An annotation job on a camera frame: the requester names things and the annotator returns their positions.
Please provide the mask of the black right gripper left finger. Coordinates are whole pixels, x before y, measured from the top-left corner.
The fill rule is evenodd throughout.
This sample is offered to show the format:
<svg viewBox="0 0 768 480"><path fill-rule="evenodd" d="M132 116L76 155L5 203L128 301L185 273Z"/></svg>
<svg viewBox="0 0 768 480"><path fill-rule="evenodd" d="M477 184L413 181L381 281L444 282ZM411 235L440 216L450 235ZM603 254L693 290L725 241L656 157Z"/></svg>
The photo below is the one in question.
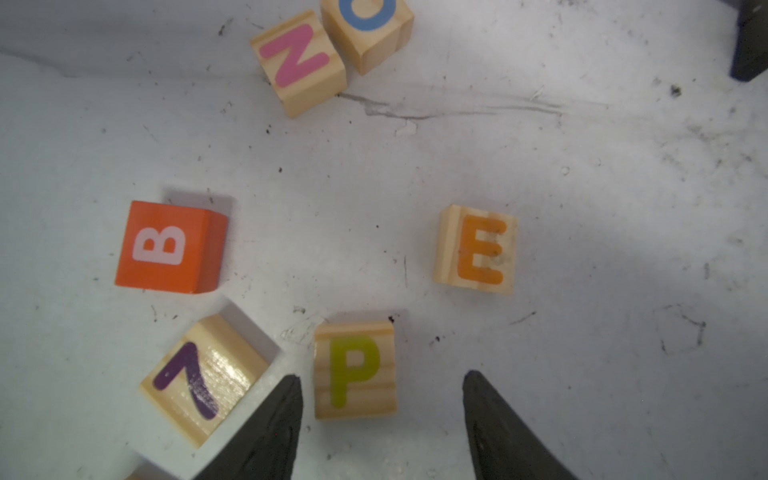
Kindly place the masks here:
<svg viewBox="0 0 768 480"><path fill-rule="evenodd" d="M297 454L302 413L300 378L287 375L196 478L289 479Z"/></svg>

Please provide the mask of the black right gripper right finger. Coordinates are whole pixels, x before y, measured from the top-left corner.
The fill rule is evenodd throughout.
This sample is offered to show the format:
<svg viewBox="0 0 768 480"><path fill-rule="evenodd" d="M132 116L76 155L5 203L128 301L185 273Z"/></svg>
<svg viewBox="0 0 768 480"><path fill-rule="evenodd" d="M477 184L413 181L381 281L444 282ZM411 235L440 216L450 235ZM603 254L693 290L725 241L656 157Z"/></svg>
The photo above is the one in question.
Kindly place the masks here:
<svg viewBox="0 0 768 480"><path fill-rule="evenodd" d="M481 372L471 370L465 375L462 392L478 479L576 479Z"/></svg>

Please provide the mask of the wooden block green P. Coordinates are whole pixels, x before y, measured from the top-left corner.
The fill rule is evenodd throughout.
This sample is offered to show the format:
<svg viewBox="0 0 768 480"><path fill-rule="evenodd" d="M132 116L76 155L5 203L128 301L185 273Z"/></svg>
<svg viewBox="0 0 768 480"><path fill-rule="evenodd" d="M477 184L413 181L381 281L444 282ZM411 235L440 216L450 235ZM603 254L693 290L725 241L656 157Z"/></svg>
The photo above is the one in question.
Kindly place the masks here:
<svg viewBox="0 0 768 480"><path fill-rule="evenodd" d="M394 324L323 323L314 333L314 412L343 420L397 412Z"/></svg>

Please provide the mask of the wooden block orange E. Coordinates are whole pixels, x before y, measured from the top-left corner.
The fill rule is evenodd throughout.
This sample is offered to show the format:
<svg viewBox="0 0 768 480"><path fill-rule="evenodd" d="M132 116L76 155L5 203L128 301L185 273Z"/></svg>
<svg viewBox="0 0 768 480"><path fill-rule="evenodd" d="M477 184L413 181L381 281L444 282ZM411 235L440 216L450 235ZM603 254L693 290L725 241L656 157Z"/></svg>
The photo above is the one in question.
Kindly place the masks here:
<svg viewBox="0 0 768 480"><path fill-rule="evenodd" d="M440 213L433 280L511 295L518 227L514 216L459 205L446 207Z"/></svg>

